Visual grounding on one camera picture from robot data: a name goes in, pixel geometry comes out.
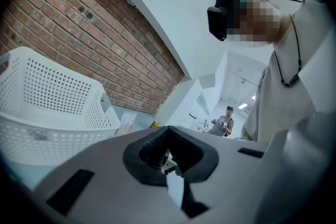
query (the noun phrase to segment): ceiling light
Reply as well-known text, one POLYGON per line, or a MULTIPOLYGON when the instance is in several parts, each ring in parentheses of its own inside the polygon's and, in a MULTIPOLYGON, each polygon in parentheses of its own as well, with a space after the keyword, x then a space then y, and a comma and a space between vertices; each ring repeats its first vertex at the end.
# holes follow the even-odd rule
POLYGON ((239 108, 239 109, 243 109, 243 108, 246 107, 246 106, 247 106, 247 104, 244 103, 244 104, 242 104, 241 106, 239 106, 238 108, 239 108))

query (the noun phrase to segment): paper sign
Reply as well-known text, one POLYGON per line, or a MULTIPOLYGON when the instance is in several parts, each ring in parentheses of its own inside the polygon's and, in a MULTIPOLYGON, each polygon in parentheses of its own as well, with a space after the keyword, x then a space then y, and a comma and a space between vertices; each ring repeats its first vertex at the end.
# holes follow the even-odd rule
POLYGON ((117 130, 116 134, 128 134, 132 132, 133 123, 135 121, 136 113, 124 112, 121 121, 120 127, 117 130))

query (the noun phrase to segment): black panel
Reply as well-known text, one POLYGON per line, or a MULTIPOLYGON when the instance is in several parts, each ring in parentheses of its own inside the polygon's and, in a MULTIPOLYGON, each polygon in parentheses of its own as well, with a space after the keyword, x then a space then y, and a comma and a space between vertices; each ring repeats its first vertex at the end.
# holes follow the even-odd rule
POLYGON ((88 170, 78 170, 48 201, 47 204, 57 212, 66 215, 77 200, 94 173, 88 170))
POLYGON ((246 154, 246 155, 250 155, 256 158, 262 158, 262 156, 264 155, 264 152, 262 151, 251 150, 245 147, 242 147, 241 149, 239 149, 238 152, 246 154))
POLYGON ((161 167, 167 150, 173 155, 188 183, 206 180, 219 161, 219 155, 213 147, 169 126, 129 144, 123 153, 123 162, 139 182, 166 186, 161 167))

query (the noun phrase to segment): white plastic surface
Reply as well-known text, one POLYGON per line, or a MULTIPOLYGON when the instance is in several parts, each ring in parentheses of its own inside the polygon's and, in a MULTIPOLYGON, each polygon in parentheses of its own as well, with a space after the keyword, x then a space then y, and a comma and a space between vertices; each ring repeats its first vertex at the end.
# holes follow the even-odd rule
POLYGON ((120 121, 100 82, 20 47, 0 57, 0 150, 12 161, 59 165, 114 136, 120 121))

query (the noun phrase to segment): plastic basket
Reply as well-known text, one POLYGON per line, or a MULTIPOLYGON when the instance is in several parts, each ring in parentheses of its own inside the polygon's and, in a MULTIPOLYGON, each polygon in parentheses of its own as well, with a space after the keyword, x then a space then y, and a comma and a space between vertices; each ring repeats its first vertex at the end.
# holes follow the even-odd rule
POLYGON ((9 161, 59 165, 119 128, 100 82, 26 47, 0 65, 0 150, 9 161))

